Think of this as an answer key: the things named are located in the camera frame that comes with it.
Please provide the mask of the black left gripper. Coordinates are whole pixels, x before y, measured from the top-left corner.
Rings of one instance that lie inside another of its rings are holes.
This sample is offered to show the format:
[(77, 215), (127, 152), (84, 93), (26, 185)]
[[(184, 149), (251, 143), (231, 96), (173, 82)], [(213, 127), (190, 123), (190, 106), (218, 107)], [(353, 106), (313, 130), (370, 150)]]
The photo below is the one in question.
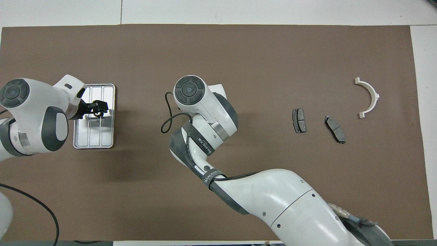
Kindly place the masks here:
[(83, 115), (87, 114), (87, 119), (97, 119), (101, 118), (104, 115), (104, 112), (108, 111), (108, 104), (101, 100), (95, 100), (92, 103), (88, 104), (81, 99), (78, 104), (77, 111), (75, 115), (72, 117), (72, 120), (83, 119)]

